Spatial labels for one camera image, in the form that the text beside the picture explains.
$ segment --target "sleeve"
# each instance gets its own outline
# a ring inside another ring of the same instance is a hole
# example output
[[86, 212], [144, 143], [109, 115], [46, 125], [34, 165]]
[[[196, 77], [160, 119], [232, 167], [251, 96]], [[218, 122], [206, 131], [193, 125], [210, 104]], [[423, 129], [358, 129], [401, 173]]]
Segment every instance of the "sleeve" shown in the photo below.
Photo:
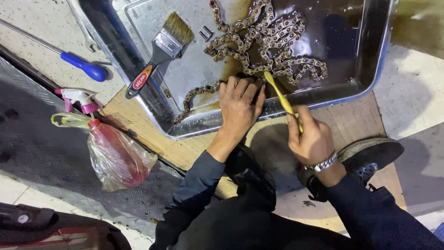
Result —
[[351, 239], [373, 249], [444, 249], [433, 233], [402, 210], [385, 188], [373, 192], [349, 175], [326, 189]]
[[210, 203], [224, 168], [224, 163], [206, 151], [199, 156], [173, 192], [173, 202], [165, 207], [164, 221], [157, 223], [156, 239], [150, 249], [164, 250], [176, 244], [179, 235]]

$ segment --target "blue screwdriver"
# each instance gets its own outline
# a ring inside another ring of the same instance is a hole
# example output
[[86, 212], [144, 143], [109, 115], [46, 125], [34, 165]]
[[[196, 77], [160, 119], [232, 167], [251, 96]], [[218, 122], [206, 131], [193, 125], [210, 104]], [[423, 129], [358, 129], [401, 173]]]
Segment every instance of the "blue screwdriver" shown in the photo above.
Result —
[[98, 81], [98, 82], [103, 82], [103, 81], [105, 81], [107, 79], [108, 73], [101, 66], [85, 62], [84, 60], [82, 60], [78, 56], [76, 56], [74, 54], [71, 54], [71, 53], [68, 53], [68, 52], [65, 52], [65, 51], [63, 51], [63, 50], [61, 50], [61, 49], [59, 49], [59, 48], [57, 48], [57, 47], [55, 47], [55, 46], [45, 42], [45, 41], [43, 41], [43, 40], [41, 40], [41, 39], [31, 35], [31, 34], [29, 34], [28, 32], [26, 32], [26, 31], [24, 31], [24, 30], [22, 30], [22, 29], [20, 29], [20, 28], [18, 28], [16, 26], [14, 26], [14, 25], [12, 25], [10, 23], [7, 23], [7, 22], [5, 22], [5, 21], [3, 21], [1, 19], [0, 19], [0, 23], [3, 24], [4, 26], [6, 26], [6, 27], [8, 27], [8, 28], [10, 28], [10, 29], [12, 29], [12, 30], [14, 30], [14, 31], [24, 35], [24, 36], [26, 36], [27, 38], [33, 40], [34, 42], [37, 42], [37, 43], [45, 46], [46, 48], [48, 48], [48, 49], [50, 49], [50, 50], [52, 50], [52, 51], [54, 51], [56, 53], [59, 53], [60, 54], [60, 58], [62, 58], [63, 61], [66, 61], [69, 64], [71, 64], [71, 65], [73, 65], [73, 66], [83, 70], [93, 80]]

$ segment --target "metal tray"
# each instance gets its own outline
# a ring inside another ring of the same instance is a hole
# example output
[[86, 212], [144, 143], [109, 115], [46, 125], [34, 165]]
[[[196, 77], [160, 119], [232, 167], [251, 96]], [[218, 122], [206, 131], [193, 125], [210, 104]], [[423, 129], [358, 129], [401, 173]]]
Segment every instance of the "metal tray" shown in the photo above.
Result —
[[[245, 0], [222, 0], [225, 21], [245, 17]], [[307, 25], [293, 53], [327, 63], [329, 77], [321, 82], [303, 79], [298, 90], [287, 95], [290, 103], [310, 108], [358, 99], [379, 80], [390, 41], [395, 0], [274, 0], [276, 16], [301, 12]], [[224, 62], [214, 62], [203, 53], [206, 42], [198, 32], [203, 25], [216, 31], [209, 0], [80, 0], [83, 22], [124, 82], [131, 81], [151, 56], [151, 40], [167, 15], [176, 11], [196, 37], [183, 57], [159, 66], [135, 97], [147, 116], [166, 137], [184, 139], [216, 131], [222, 124], [217, 94], [199, 96], [188, 118], [173, 124], [182, 112], [184, 97], [191, 89], [212, 85], [224, 77]], [[167, 98], [165, 90], [170, 92]], [[267, 99], [260, 121], [285, 115], [279, 100]]]

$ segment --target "yellow toothbrush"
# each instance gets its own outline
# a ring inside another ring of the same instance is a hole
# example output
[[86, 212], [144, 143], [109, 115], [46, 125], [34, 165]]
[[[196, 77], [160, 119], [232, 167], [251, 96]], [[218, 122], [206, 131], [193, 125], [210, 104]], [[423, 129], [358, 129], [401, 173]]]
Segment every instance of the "yellow toothbrush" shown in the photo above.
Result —
[[302, 128], [302, 123], [301, 123], [301, 121], [299, 120], [299, 118], [296, 117], [296, 115], [294, 114], [294, 112], [293, 112], [293, 108], [291, 107], [291, 105], [290, 105], [290, 103], [288, 102], [287, 98], [285, 98], [285, 96], [282, 95], [282, 93], [281, 93], [281, 92], [279, 91], [279, 89], [276, 87], [276, 84], [274, 83], [273, 76], [271, 75], [270, 72], [268, 72], [268, 71], [264, 71], [264, 76], [265, 76], [265, 79], [267, 79], [267, 81], [273, 86], [274, 90], [276, 91], [276, 94], [277, 94], [277, 96], [279, 97], [279, 100], [281, 101], [281, 105], [282, 105], [282, 107], [284, 108], [284, 110], [285, 110], [287, 113], [293, 115], [294, 118], [296, 118], [297, 125], [299, 126], [299, 136], [301, 136], [302, 133], [304, 132], [304, 130], [303, 130], [303, 128]]

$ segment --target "silver watch band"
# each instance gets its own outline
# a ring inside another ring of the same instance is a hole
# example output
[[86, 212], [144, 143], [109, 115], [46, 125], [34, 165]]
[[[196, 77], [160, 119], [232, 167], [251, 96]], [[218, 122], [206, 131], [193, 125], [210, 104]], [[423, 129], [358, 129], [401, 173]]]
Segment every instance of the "silver watch band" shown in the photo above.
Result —
[[320, 162], [316, 165], [302, 165], [304, 169], [313, 169], [316, 172], [321, 172], [323, 169], [329, 168], [333, 163], [336, 162], [337, 154], [336, 151], [333, 151], [333, 154], [325, 161]]

